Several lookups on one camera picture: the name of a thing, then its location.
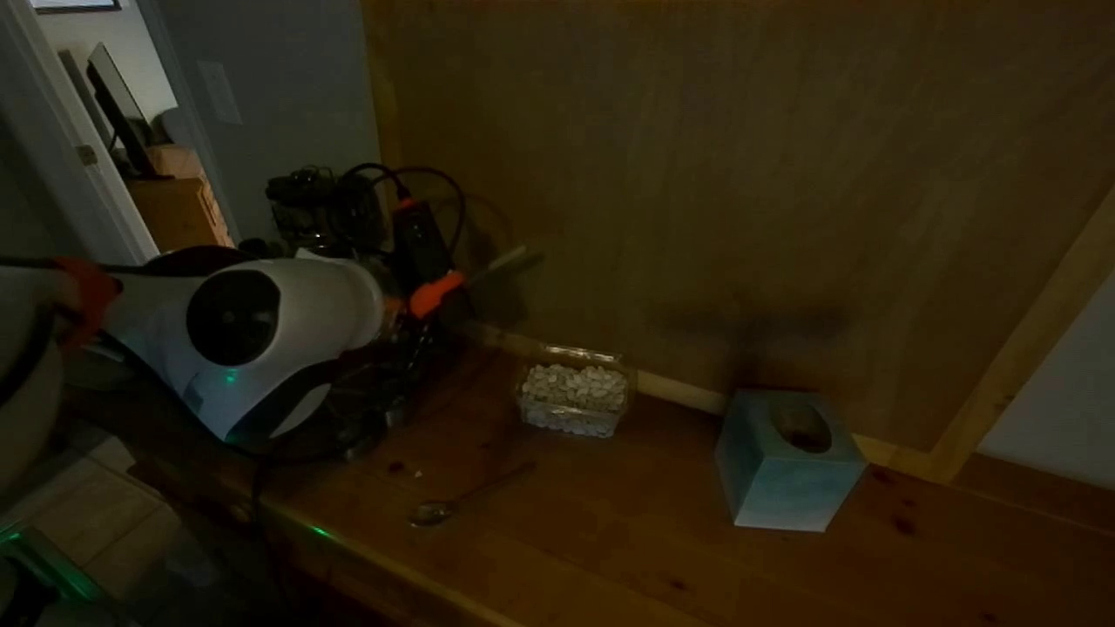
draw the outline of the clear plastic container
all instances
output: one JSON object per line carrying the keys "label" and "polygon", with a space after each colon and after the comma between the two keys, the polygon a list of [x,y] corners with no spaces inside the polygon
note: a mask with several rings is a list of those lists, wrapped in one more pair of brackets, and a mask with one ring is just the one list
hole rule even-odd
{"label": "clear plastic container", "polygon": [[616,356],[539,345],[517,384],[525,427],[611,438],[629,409],[635,371]]}

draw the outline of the green object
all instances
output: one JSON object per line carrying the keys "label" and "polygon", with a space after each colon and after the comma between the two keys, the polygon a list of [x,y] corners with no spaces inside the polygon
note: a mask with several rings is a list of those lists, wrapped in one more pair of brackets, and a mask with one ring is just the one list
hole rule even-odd
{"label": "green object", "polygon": [[323,531],[323,525],[309,525],[309,532],[321,538],[321,542],[333,542],[333,532]]}
{"label": "green object", "polygon": [[0,525],[0,559],[24,566],[63,604],[100,604],[100,585],[24,525]]}

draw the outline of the black device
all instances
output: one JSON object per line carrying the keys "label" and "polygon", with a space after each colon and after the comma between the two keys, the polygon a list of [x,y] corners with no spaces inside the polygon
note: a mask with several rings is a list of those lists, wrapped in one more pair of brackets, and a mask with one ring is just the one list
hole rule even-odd
{"label": "black device", "polygon": [[114,158],[117,171],[129,179],[156,179],[146,158],[153,131],[146,127],[127,77],[117,73],[103,47],[91,54],[87,77],[114,140],[122,143],[122,151],[109,143],[109,153]]}
{"label": "black device", "polygon": [[400,206],[389,227],[395,227],[389,269],[403,294],[416,294],[422,282],[437,282],[452,269],[447,236],[424,204]]}
{"label": "black device", "polygon": [[307,247],[331,257],[376,255],[383,247],[383,213],[376,184],[323,171],[292,171],[268,182],[274,227],[288,247]]}

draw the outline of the wooden wall panel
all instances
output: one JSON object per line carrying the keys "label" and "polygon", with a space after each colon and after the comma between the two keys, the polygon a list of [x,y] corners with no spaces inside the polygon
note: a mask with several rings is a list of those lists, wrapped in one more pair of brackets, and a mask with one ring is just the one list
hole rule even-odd
{"label": "wooden wall panel", "polygon": [[906,450],[1115,182],[1106,0],[367,5],[389,158],[542,255],[492,319]]}

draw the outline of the cable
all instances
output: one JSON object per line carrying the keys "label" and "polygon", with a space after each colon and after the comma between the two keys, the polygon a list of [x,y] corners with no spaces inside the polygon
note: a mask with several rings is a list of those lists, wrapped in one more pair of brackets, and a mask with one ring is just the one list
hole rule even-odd
{"label": "cable", "polygon": [[463,221],[466,221],[466,191],[463,191],[463,184],[455,179],[448,179],[447,171],[439,171],[439,168],[397,168],[395,176],[397,179],[427,176],[427,179],[447,182],[455,191],[455,223],[452,223],[452,235],[448,235],[448,257],[455,257]]}
{"label": "cable", "polygon": [[337,182],[357,179],[357,176],[362,176],[362,171],[380,171],[380,179],[387,179],[397,194],[403,194],[403,199],[410,194],[410,187],[400,182],[400,176],[397,176],[395,168],[387,168],[387,164],[376,164],[376,160],[367,160],[367,164],[347,168]]}

